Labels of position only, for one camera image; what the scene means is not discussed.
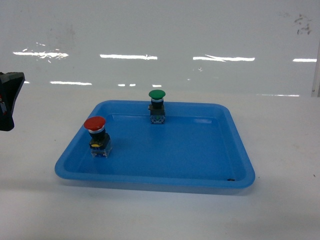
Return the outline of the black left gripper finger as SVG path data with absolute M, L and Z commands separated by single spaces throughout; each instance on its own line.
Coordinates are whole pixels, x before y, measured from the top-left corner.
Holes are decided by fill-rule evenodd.
M 13 111 L 16 99 L 25 82 L 23 72 L 0 73 L 0 130 L 11 131 L 15 124 Z

